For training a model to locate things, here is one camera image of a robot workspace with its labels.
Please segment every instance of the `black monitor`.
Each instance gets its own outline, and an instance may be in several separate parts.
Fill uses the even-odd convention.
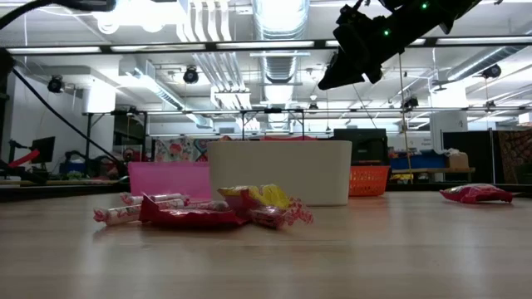
[[[34,140],[32,149],[39,150],[40,154],[32,160],[32,164],[41,164],[52,162],[53,147],[56,143],[56,137],[46,137],[39,140]]]
[[[332,139],[352,142],[351,165],[390,164],[385,129],[335,129]]]

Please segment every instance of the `pink container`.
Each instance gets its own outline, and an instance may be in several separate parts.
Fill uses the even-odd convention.
[[[130,162],[131,194],[186,194],[211,199],[209,162]]]

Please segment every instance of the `yellow wrapped candy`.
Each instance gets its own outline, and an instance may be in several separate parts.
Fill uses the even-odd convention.
[[[278,208],[288,208],[290,197],[279,187],[274,184],[264,186],[236,186],[231,188],[220,188],[218,192],[222,196],[240,196],[242,191],[248,190],[252,199],[258,200],[266,206]]]

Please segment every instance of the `wrapped candy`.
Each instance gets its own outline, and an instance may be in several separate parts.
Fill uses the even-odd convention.
[[[441,190],[440,194],[446,199],[459,203],[479,203],[494,200],[511,203],[513,199],[512,193],[490,184],[467,184]]]
[[[139,220],[155,225],[173,228],[219,228],[223,226],[239,226],[248,220],[239,218],[225,202],[213,202],[200,209],[165,209],[147,196],[142,201]]]
[[[186,200],[189,199],[188,195],[182,195],[182,194],[161,194],[161,195],[152,195],[153,201],[162,202],[162,201],[168,201],[173,199],[182,199]],[[124,192],[120,194],[120,198],[122,201],[127,205],[136,205],[142,203],[142,196],[133,196],[130,193]]]
[[[269,228],[281,228],[295,221],[313,222],[313,215],[301,199],[290,198],[276,185],[238,186],[218,190],[242,218]]]
[[[188,202],[181,199],[174,199],[165,202],[156,203],[157,206],[163,209],[183,208]],[[128,223],[139,220],[140,204],[121,208],[95,208],[94,220],[97,222],[105,222],[106,225],[116,225],[121,223]]]

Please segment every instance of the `orange basket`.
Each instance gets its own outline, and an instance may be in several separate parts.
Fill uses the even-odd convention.
[[[351,166],[349,196],[378,196],[386,191],[390,166]]]

